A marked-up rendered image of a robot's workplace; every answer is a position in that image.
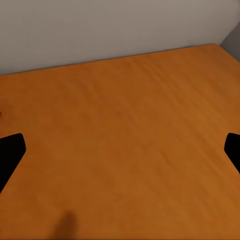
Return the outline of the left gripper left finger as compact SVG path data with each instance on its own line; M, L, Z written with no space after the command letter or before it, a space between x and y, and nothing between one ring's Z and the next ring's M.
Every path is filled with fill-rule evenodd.
M22 133L0 138L0 193L26 153Z

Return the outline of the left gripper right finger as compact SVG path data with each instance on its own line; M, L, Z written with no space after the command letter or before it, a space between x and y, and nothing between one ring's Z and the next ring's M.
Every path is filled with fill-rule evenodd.
M240 173L240 135L235 133L228 133L224 151Z

